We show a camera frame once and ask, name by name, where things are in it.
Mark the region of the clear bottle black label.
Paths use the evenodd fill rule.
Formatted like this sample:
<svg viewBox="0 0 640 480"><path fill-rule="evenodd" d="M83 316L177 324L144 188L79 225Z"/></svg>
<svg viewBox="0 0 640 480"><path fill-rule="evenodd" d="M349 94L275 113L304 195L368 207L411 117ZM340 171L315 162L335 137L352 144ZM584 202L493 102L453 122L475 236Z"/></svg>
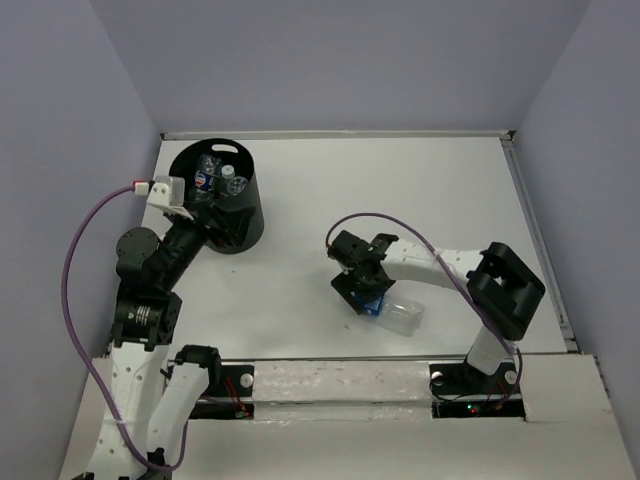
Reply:
<svg viewBox="0 0 640 480"><path fill-rule="evenodd" d="M192 201L212 201L216 198L221 159L213 155L202 155L194 174L194 186L190 191Z"/></svg>

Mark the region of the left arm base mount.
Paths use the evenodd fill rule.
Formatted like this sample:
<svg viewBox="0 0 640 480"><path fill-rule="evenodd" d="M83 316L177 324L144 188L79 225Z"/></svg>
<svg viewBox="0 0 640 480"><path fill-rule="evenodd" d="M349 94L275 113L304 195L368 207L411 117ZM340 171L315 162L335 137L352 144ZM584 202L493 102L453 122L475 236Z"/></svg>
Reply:
<svg viewBox="0 0 640 480"><path fill-rule="evenodd" d="M190 419L252 420L255 410L254 380L253 364L224 363L220 382L205 390L197 400Z"/></svg>

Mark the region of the clear crushed label-less bottle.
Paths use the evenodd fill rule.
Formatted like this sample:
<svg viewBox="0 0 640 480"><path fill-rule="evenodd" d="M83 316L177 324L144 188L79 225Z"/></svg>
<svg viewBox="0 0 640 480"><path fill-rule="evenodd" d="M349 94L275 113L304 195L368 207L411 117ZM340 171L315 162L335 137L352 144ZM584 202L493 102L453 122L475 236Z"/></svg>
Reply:
<svg viewBox="0 0 640 480"><path fill-rule="evenodd" d="M227 192L231 196L238 196L245 190L248 184L249 180L247 178L234 176L227 181Z"/></svg>

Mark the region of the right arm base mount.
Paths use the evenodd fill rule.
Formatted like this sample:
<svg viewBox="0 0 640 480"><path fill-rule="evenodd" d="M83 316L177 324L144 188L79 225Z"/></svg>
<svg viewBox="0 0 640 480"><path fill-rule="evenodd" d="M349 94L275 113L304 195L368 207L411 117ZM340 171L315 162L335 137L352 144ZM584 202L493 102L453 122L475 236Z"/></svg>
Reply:
<svg viewBox="0 0 640 480"><path fill-rule="evenodd" d="M429 375L434 419L526 417L513 362L503 362L490 376L462 362L433 363Z"/></svg>

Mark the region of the clear bottle blue-green label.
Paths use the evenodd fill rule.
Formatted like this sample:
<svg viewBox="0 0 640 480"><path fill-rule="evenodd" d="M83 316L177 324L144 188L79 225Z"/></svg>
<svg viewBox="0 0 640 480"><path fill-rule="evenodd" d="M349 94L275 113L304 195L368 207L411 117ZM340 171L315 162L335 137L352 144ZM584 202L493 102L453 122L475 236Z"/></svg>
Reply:
<svg viewBox="0 0 640 480"><path fill-rule="evenodd" d="M227 184L230 180L235 177L235 169L231 164L224 164L220 168L220 180L219 180L219 188L220 192L227 191Z"/></svg>

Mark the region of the clear bottle blue label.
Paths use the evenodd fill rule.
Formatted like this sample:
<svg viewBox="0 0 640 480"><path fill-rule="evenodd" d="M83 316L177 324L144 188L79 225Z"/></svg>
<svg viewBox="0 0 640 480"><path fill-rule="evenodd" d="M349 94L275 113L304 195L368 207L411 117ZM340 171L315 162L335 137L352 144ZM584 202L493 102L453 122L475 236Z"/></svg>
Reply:
<svg viewBox="0 0 640 480"><path fill-rule="evenodd" d="M397 295L386 295L363 305L370 323L396 335L411 337L420 328L425 306Z"/></svg>

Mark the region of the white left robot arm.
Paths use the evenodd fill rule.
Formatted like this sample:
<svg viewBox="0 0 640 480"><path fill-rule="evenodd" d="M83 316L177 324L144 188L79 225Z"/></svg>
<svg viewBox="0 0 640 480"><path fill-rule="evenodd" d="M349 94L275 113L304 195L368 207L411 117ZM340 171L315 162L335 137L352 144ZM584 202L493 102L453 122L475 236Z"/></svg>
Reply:
<svg viewBox="0 0 640 480"><path fill-rule="evenodd" d="M252 418L216 348L186 345L169 354L182 305L174 287L205 242L184 218L173 219L163 237L137 227L118 240L110 378L90 371L106 410L81 478L169 479L184 460L197 406L211 403L226 419Z"/></svg>

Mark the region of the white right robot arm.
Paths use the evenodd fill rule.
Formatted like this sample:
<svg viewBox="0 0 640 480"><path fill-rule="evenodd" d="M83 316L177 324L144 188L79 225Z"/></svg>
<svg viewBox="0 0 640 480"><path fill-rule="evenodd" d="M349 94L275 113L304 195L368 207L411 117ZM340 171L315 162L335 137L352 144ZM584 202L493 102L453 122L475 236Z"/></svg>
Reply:
<svg viewBox="0 0 640 480"><path fill-rule="evenodd" d="M394 297L397 282L415 282L459 293L482 326L464 360L432 366L430 389L442 402L476 395L509 397L518 391L519 370L507 360L518 356L524 336L546 287L507 245L483 250L436 249L393 234L371 241L343 230L326 245L340 273L332 288L358 315L397 334L410 336L425 308Z"/></svg>

